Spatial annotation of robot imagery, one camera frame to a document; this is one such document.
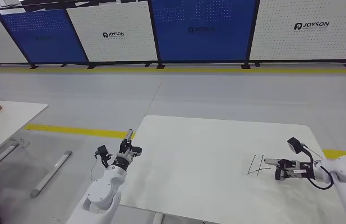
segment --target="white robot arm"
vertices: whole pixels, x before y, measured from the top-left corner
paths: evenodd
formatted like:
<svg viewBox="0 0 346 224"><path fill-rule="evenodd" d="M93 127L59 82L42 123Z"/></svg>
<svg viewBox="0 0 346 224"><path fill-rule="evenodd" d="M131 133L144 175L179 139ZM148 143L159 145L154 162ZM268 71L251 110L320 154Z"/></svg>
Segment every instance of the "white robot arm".
<svg viewBox="0 0 346 224"><path fill-rule="evenodd" d="M95 152L95 158L100 156L106 170L103 177L93 181L88 187L83 198L74 209L67 224L109 224L121 201L121 193L118 188L124 183L127 168L133 158L141 155L140 147L132 146L131 137L133 130L129 130L120 145L117 157L113 164L108 165L111 155L105 146L101 146Z"/></svg>
<svg viewBox="0 0 346 224"><path fill-rule="evenodd" d="M346 156L336 160L313 160L308 147L297 139L291 138L288 144L296 154L303 152L310 162L289 161L286 159L266 158L264 162L276 166L275 180L282 181L286 178L306 178L310 183L321 190L327 190L335 185L342 205L346 211ZM322 188L317 186L311 179L329 184Z"/></svg>

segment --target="concrete floor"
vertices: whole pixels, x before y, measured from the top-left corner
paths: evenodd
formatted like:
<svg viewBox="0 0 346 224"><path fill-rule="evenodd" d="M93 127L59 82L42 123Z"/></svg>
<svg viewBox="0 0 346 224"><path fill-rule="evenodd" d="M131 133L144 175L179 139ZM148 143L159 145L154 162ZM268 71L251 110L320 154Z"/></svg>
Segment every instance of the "concrete floor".
<svg viewBox="0 0 346 224"><path fill-rule="evenodd" d="M136 130L145 115L304 124L321 148L346 150L342 73L0 73L0 99L44 102L32 123ZM30 142L0 163L0 214L6 224L65 223L89 186L93 153L120 139L22 130ZM30 191L66 150L73 156L36 198ZM93 178L103 166L98 163ZM153 213L119 207L112 223L151 223ZM167 217L164 224L201 223Z"/></svg>

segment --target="white pipe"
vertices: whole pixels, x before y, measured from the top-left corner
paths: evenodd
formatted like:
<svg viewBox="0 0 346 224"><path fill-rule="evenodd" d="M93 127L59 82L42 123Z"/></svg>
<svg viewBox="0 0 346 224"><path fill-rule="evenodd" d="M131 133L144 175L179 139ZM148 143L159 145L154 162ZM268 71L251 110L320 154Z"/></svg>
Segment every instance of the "white pipe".
<svg viewBox="0 0 346 224"><path fill-rule="evenodd" d="M13 146L9 146L8 148L6 148L1 154L0 154L0 161L5 158L8 154L10 154L10 152L12 152L15 148L17 148L17 146L19 146L20 144L16 143Z"/></svg>
<svg viewBox="0 0 346 224"><path fill-rule="evenodd" d="M46 176L39 182L35 189L31 192L31 198L37 197L48 181L53 177L53 175L58 171L58 169L63 165L66 159L72 154L72 151L66 151L63 156L55 164L53 170L46 174Z"/></svg>
<svg viewBox="0 0 346 224"><path fill-rule="evenodd" d="M162 224L164 215L156 212L153 219L153 224Z"/></svg>

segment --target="drawn line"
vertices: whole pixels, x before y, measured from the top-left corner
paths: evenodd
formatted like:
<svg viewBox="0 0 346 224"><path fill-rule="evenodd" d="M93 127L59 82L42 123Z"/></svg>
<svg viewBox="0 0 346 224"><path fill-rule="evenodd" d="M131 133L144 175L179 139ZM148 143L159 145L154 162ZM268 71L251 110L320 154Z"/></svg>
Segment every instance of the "drawn line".
<svg viewBox="0 0 346 224"><path fill-rule="evenodd" d="M253 160L255 159L255 156L256 156L256 155L254 155L254 156L253 156L253 158L252 158L252 161L251 161L251 164L250 164L250 167L249 167L249 170L248 170L247 174L249 174L249 172L250 172L250 169L251 169L251 166L252 166Z"/></svg>
<svg viewBox="0 0 346 224"><path fill-rule="evenodd" d="M257 176L259 175L259 171L260 171L260 168L261 168L261 164L262 164L262 159L264 158L264 156L262 156L261 158L261 162L260 162L260 166L259 166L259 170L257 171Z"/></svg>
<svg viewBox="0 0 346 224"><path fill-rule="evenodd" d="M258 170L254 170L253 172L257 172L257 171L259 171L259 170L267 170L267 169L271 169L270 167L269 168L262 168L262 169L258 169Z"/></svg>

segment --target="table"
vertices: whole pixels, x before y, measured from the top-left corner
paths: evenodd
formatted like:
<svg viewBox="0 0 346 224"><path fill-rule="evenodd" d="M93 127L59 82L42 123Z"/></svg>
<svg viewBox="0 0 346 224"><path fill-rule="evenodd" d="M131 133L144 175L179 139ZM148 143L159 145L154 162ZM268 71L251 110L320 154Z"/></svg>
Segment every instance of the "table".
<svg viewBox="0 0 346 224"><path fill-rule="evenodd" d="M273 167L247 174L254 156L251 170L262 156L309 161L289 149L291 137L324 156L304 125L146 116L133 139L143 152L128 168L121 205L220 224L346 223L334 188L277 182Z"/></svg>
<svg viewBox="0 0 346 224"><path fill-rule="evenodd" d="M48 105L47 104L36 104L30 102L12 102L12 101L0 101L2 110L0 110L0 147L3 146L11 137L22 127L24 127L30 120L35 118L41 113ZM19 145L18 142L14 141L12 145L9 145L1 154L0 161L4 159L12 150ZM37 185L31 192L31 197L35 198L62 166L71 151L67 151L58 160L57 164Z"/></svg>

